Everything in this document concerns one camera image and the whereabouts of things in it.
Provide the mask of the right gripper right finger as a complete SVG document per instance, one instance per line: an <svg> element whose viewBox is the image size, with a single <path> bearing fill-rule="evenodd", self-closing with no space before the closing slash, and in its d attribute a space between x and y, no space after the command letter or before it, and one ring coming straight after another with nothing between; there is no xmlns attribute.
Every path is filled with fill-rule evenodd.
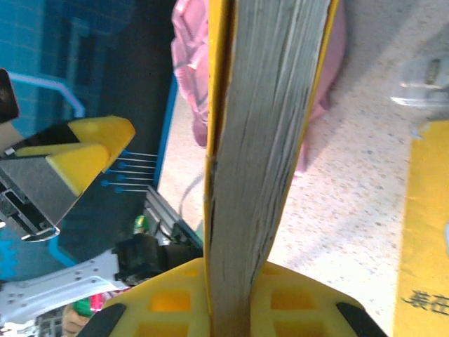
<svg viewBox="0 0 449 337"><path fill-rule="evenodd" d="M385 336L356 299L267 262L253 287L251 336Z"/></svg>

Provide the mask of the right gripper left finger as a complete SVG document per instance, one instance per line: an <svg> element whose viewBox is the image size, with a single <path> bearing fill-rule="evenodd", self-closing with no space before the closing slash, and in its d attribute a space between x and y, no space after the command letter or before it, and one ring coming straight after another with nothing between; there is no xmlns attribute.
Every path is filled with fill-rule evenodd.
<svg viewBox="0 0 449 337"><path fill-rule="evenodd" d="M107 301L79 335L206 337L210 332L204 259L197 258Z"/></svg>

